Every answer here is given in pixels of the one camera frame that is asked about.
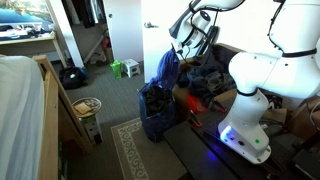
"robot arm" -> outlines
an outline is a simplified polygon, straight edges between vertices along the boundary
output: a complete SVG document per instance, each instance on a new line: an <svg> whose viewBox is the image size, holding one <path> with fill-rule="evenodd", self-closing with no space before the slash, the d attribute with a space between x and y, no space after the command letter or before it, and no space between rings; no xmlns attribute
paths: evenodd
<svg viewBox="0 0 320 180"><path fill-rule="evenodd" d="M201 31L208 25L208 17L200 13L192 22L193 15L206 9L233 9L241 3L195 0L170 28L170 35L177 44L197 47L205 36ZM218 131L224 144L253 164L263 163L271 154L269 138L259 124L268 100L259 89L300 99L320 92L320 70L315 59L320 28L314 25L319 19L319 0L286 0L269 35L271 42L283 51L282 57L242 52L229 64L238 94Z"/></svg>
<svg viewBox="0 0 320 180"><path fill-rule="evenodd" d="M205 10L228 11L240 6L243 2L244 0L194 0L190 2L188 8L169 29L176 52L181 53L183 46L196 48L202 43L203 38L206 37L204 30L211 20Z"/></svg>

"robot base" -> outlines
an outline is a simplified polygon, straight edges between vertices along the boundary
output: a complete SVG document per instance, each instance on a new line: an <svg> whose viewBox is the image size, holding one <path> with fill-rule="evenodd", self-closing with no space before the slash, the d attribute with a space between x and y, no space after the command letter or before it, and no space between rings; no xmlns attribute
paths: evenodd
<svg viewBox="0 0 320 180"><path fill-rule="evenodd" d="M288 167L292 157L297 153L297 151L292 148L292 143L296 138L292 138L293 140L291 141L291 137L290 139L285 137L280 143L271 141L272 154L270 157L262 164L252 164L221 142L218 125L225 116L226 113L217 111L199 114L197 118L203 126L201 128L192 127L192 130L239 179L301 179L301 175L296 174L296 170Z"/></svg>
<svg viewBox="0 0 320 180"><path fill-rule="evenodd" d="M271 148L270 146L267 147L267 149L264 151L264 153L259 157L252 156L249 152L245 152L242 146L244 143L242 141L234 141L232 138L228 139L226 137L226 134L231 132L232 128L230 126L227 126L227 128L221 133L220 140L227 146L229 146L231 149L236 151L239 154L243 154L243 157L245 157L248 161L250 161L253 164L261 164L264 161L266 161L270 154L271 154Z"/></svg>

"wooden bed frame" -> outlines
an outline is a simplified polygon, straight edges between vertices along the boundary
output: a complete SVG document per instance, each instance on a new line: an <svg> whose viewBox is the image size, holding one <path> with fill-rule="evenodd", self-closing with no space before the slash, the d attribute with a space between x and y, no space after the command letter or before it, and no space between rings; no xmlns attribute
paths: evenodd
<svg viewBox="0 0 320 180"><path fill-rule="evenodd" d="M74 141L83 154L92 152L93 146L48 58L41 55L34 56L33 59L38 62L45 86L45 113L38 179L58 180L59 142Z"/></svg>

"rug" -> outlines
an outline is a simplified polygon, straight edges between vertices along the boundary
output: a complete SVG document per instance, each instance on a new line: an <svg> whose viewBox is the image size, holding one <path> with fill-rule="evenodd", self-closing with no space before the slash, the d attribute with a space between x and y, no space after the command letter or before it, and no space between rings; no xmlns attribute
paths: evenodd
<svg viewBox="0 0 320 180"><path fill-rule="evenodd" d="M154 143L140 118L111 127L124 179L176 180L187 173L168 143Z"/></svg>

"mattress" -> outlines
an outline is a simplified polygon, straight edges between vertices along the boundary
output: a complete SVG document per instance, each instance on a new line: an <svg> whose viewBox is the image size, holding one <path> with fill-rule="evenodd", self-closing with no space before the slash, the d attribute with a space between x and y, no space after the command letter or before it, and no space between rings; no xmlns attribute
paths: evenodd
<svg viewBox="0 0 320 180"><path fill-rule="evenodd" d="M0 57L0 177L37 179L44 119L44 83L38 64Z"/></svg>

